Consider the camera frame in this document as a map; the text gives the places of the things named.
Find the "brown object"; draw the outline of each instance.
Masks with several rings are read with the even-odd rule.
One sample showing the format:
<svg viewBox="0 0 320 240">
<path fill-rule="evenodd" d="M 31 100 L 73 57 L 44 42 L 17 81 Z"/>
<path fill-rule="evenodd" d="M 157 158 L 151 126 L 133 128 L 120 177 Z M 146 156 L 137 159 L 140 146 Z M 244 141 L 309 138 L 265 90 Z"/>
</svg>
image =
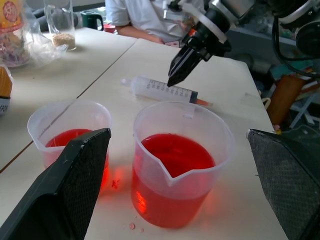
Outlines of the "brown object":
<svg viewBox="0 0 320 240">
<path fill-rule="evenodd" d="M 281 125 L 291 105 L 300 94 L 306 81 L 295 76 L 283 76 L 271 97 L 267 113 L 273 125 Z"/>
<path fill-rule="evenodd" d="M 57 33 L 52 37 L 53 46 L 68 45 L 68 50 L 76 48 L 76 39 L 69 33 Z"/>
<path fill-rule="evenodd" d="M 12 82 L 7 70 L 0 66 L 0 97 L 9 98 L 12 91 Z"/>
</svg>

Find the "green mug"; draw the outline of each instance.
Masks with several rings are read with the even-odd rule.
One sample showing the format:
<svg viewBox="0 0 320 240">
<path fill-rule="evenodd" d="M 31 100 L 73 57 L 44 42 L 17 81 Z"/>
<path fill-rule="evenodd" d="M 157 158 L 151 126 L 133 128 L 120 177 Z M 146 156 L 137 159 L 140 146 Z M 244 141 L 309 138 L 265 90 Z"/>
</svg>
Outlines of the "green mug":
<svg viewBox="0 0 320 240">
<path fill-rule="evenodd" d="M 98 30 L 97 20 L 100 20 L 101 26 L 102 26 L 101 31 L 104 30 L 104 21 L 101 15 L 93 11 L 83 11 L 81 12 L 81 16 L 82 16 L 82 23 L 84 27 Z"/>
</svg>

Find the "plastic syringe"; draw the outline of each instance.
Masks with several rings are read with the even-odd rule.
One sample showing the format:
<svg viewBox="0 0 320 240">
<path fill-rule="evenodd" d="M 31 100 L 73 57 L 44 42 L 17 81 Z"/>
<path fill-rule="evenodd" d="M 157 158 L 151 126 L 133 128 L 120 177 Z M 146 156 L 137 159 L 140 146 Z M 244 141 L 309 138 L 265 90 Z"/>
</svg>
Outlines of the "plastic syringe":
<svg viewBox="0 0 320 240">
<path fill-rule="evenodd" d="M 138 76 L 132 80 L 123 79 L 122 83 L 130 85 L 135 96 L 147 97 L 158 101 L 178 101 L 211 106 L 212 103 L 198 99 L 198 92 L 186 88 L 171 86 L 166 83 Z"/>
</svg>

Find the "white table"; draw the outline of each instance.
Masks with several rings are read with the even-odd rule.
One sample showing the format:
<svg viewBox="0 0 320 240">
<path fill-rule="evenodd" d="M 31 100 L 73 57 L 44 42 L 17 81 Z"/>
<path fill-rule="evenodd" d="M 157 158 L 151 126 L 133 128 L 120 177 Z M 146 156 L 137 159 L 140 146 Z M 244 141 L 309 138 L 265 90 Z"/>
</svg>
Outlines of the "white table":
<svg viewBox="0 0 320 240">
<path fill-rule="evenodd" d="M 249 128 L 268 132 L 273 128 L 262 103 L 257 101 L 259 94 L 247 66 L 227 58 L 202 62 L 181 86 L 198 91 L 200 97 L 215 104 L 214 111 L 235 136 L 236 157 L 226 165 L 188 226 L 178 230 L 159 228 L 133 209 L 133 121 L 144 106 L 155 101 L 134 97 L 121 79 L 143 74 L 164 82 L 177 52 L 169 46 L 138 40 L 81 96 L 103 104 L 111 113 L 109 181 L 120 179 L 117 190 L 109 185 L 99 196 L 85 239 L 286 240 L 255 176 L 257 170 L 246 139 Z M 43 169 L 41 155 L 32 144 L 0 175 L 0 225 Z M 135 224 L 135 230 L 130 230 L 130 223 Z"/>
<path fill-rule="evenodd" d="M 26 126 L 36 109 L 78 97 L 136 40 L 81 28 L 76 30 L 76 50 L 41 69 L 12 73 L 15 82 L 10 107 L 0 118 L 0 173 L 31 142 Z"/>
</svg>

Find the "white shirt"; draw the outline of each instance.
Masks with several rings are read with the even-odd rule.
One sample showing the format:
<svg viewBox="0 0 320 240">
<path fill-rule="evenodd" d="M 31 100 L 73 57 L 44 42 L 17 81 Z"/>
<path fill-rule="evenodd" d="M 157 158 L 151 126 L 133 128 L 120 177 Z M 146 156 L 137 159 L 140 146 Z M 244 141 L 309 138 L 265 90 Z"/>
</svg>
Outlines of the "white shirt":
<svg viewBox="0 0 320 240">
<path fill-rule="evenodd" d="M 163 19 L 165 0 L 105 0 L 109 24 L 125 26 L 131 23 L 137 29 L 161 38 L 165 43 L 185 35 L 179 24 Z M 204 11 L 204 0 L 191 0 L 192 5 Z"/>
</svg>

